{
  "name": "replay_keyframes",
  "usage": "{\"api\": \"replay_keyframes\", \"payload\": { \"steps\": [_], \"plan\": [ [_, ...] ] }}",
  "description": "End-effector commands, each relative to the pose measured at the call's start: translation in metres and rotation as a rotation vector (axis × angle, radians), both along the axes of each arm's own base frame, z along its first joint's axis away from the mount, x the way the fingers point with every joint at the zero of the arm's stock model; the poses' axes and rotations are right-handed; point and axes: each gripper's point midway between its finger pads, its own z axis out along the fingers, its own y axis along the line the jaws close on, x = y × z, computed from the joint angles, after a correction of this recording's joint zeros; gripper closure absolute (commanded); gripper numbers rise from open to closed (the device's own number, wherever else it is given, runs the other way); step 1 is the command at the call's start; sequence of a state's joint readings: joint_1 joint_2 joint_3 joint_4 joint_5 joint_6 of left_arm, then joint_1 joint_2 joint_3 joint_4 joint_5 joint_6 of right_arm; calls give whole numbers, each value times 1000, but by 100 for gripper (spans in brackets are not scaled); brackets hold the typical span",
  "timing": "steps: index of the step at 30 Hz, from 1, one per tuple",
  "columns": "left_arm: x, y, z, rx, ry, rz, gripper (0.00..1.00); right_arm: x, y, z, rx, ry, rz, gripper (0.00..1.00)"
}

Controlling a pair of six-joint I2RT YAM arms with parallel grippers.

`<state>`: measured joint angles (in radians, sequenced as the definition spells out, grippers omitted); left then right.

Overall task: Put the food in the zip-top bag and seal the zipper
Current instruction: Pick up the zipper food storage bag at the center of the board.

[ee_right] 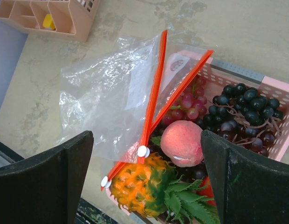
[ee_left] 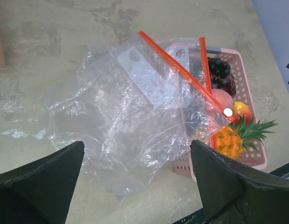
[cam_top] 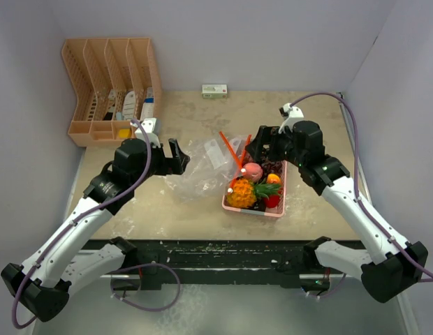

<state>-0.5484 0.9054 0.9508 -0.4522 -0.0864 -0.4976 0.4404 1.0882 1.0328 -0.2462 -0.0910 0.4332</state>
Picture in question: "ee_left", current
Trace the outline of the pink peach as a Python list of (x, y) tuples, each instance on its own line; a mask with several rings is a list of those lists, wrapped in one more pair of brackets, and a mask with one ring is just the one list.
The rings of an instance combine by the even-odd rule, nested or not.
[(223, 106), (223, 108), (234, 108), (233, 98), (225, 91), (221, 89), (212, 89), (212, 95)]

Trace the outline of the orange toy pineapple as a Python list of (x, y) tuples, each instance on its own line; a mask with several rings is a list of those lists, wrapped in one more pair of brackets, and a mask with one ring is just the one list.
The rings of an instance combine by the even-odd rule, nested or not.
[(250, 148), (258, 151), (258, 146), (254, 140), (263, 141), (267, 138), (270, 128), (278, 125), (275, 120), (267, 122), (255, 122), (255, 117), (247, 121), (246, 117), (239, 116), (239, 123), (232, 122), (222, 131), (216, 134), (217, 151), (232, 159), (238, 160), (245, 151)]

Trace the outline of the red yellow mango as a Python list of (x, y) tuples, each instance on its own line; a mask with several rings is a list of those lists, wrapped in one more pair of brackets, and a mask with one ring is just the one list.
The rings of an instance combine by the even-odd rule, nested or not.
[(240, 117), (244, 117), (246, 119), (246, 123), (250, 122), (252, 119), (252, 113), (246, 104), (241, 101), (234, 102), (233, 108), (233, 117), (235, 118), (234, 122), (236, 124), (240, 123)]

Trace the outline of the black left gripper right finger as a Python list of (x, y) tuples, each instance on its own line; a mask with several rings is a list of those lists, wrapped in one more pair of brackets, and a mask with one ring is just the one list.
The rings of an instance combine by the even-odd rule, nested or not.
[(190, 148), (209, 223), (289, 224), (289, 163), (265, 173), (199, 140)]

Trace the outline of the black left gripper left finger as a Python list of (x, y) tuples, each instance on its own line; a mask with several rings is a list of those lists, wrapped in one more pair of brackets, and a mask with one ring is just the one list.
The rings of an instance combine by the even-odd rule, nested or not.
[(84, 157), (76, 141), (0, 174), (0, 224), (63, 224)]

